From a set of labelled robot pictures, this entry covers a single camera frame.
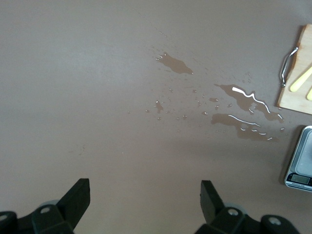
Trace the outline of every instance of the digital kitchen scale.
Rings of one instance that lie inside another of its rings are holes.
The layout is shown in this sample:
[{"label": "digital kitchen scale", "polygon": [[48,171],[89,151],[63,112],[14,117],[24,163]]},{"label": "digital kitchen scale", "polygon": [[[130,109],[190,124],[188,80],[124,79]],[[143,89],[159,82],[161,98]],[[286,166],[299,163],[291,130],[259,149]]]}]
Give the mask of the digital kitchen scale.
[{"label": "digital kitchen scale", "polygon": [[291,188],[312,192],[312,126],[302,130],[285,177],[285,184]]}]

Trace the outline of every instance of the metal handle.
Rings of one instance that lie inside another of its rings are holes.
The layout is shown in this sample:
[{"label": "metal handle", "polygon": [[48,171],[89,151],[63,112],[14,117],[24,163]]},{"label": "metal handle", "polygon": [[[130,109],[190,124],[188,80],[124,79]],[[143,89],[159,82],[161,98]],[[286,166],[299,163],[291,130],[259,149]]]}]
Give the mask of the metal handle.
[{"label": "metal handle", "polygon": [[280,77],[282,79],[282,88],[286,86],[286,79],[285,79],[286,68],[289,66],[291,57],[294,55],[294,53],[298,51],[298,49],[299,47],[295,47],[293,51],[289,53],[288,55],[286,55],[284,58],[283,66],[282,66],[281,73],[280,73]]}]

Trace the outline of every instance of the table surface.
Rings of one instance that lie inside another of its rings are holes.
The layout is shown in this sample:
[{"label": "table surface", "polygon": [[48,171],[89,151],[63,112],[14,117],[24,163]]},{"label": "table surface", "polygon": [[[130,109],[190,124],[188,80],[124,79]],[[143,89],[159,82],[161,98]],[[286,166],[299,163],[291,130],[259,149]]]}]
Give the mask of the table surface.
[{"label": "table surface", "polygon": [[310,233],[312,194],[283,177],[311,116],[276,102],[311,12],[309,0],[1,1],[0,210],[22,217],[86,177],[77,234],[190,234],[211,180],[252,218]]}]

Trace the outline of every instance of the wooden cutting board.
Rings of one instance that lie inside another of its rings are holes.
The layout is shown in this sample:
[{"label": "wooden cutting board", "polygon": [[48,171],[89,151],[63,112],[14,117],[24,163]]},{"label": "wooden cutting board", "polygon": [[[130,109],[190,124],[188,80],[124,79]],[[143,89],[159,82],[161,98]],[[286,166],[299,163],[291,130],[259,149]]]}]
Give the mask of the wooden cutting board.
[{"label": "wooden cutting board", "polygon": [[312,65],[312,24],[303,28],[297,46],[299,49],[294,55],[286,86],[282,88],[277,106],[312,115],[312,101],[307,100],[307,94],[312,88],[312,76],[297,92],[290,91],[290,86]]}]

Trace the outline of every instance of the puddle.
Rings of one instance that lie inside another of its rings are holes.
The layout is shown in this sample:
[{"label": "puddle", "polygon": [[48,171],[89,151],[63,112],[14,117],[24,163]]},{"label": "puddle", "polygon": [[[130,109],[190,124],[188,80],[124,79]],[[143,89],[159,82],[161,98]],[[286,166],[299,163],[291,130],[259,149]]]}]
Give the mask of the puddle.
[{"label": "puddle", "polygon": [[160,111],[163,111],[163,110],[164,110],[164,108],[161,106],[159,100],[156,101],[156,106],[155,106],[155,107],[157,108],[157,113],[158,113],[158,114],[160,114]]},{"label": "puddle", "polygon": [[190,68],[188,68],[183,61],[171,57],[166,52],[164,52],[163,55],[159,55],[158,58],[156,58],[156,60],[161,62],[165,66],[171,68],[171,70],[176,73],[179,74],[187,73],[190,75],[193,74],[193,71]]},{"label": "puddle", "polygon": [[228,126],[234,126],[236,128],[238,138],[241,139],[279,142],[278,138],[268,137],[266,133],[260,132],[257,129],[261,127],[259,124],[247,122],[232,115],[215,114],[212,117],[211,123],[212,124],[221,123]]},{"label": "puddle", "polygon": [[254,114],[254,111],[252,110],[252,108],[254,107],[254,110],[261,111],[267,120],[278,120],[280,123],[284,122],[283,117],[279,113],[271,112],[264,101],[257,100],[255,98],[254,91],[252,91],[251,94],[247,95],[244,89],[236,85],[215,84],[215,86],[223,89],[227,95],[234,97],[239,107],[244,111],[248,111],[251,115]]},{"label": "puddle", "polygon": [[217,98],[209,98],[209,101],[212,101],[212,102],[218,102],[219,101],[219,99],[217,99]]}]

